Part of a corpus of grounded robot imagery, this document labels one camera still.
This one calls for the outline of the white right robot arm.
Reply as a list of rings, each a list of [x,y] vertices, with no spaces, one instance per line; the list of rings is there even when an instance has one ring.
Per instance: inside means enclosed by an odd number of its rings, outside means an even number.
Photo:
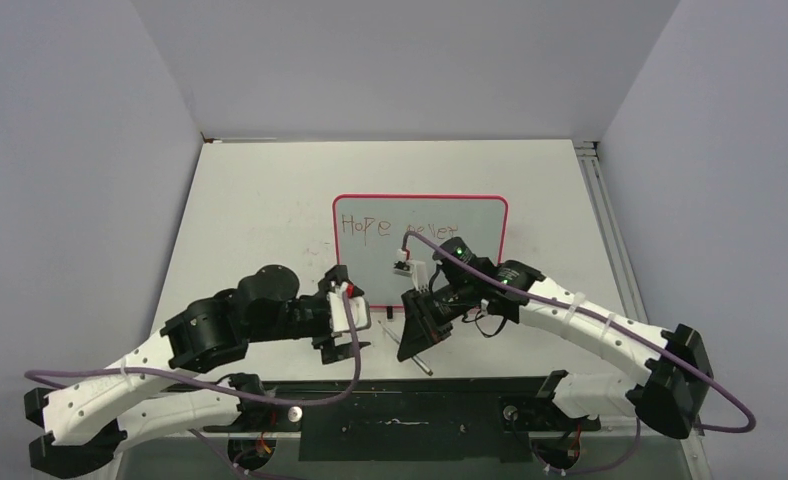
[[[394,270],[410,277],[401,296],[405,323],[397,351],[406,361],[446,340],[455,319],[479,311],[537,328],[574,344],[616,368],[614,374],[559,371],[545,380],[535,402],[539,421],[560,428],[571,419],[635,417],[654,431],[685,439],[695,428],[713,373],[700,334],[679,325],[669,331],[629,319],[559,285],[516,260],[495,264],[460,237],[433,248],[445,286],[431,286],[426,266],[406,248]]]

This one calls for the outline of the pink framed whiteboard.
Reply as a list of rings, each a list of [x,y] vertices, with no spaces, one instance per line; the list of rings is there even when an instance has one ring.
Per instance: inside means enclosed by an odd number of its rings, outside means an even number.
[[[342,194],[332,203],[336,257],[373,308],[402,306],[411,280],[394,272],[404,234],[434,244],[460,237],[476,255],[497,263],[509,205],[500,195]]]

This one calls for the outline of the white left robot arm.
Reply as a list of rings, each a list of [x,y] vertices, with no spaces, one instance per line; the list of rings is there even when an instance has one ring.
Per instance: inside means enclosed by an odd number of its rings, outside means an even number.
[[[73,479],[155,438],[205,427],[252,431],[273,409],[300,407],[267,393],[253,374],[234,374],[226,385],[206,379],[253,343],[308,339],[323,363],[358,359],[370,309],[347,268],[329,269],[314,294],[299,287],[292,270],[267,265],[192,302],[110,366],[70,373],[68,386],[58,372],[28,371],[37,387],[25,395],[24,411],[43,431],[29,446],[32,468]]]

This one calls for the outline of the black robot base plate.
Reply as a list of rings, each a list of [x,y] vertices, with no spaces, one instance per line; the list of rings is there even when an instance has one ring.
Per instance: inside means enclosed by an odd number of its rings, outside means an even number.
[[[542,392],[546,377],[363,380],[335,404],[304,408],[299,421],[284,407],[253,405],[208,433],[285,435],[301,461],[523,462],[529,433],[551,441],[600,429],[597,420],[565,416]]]

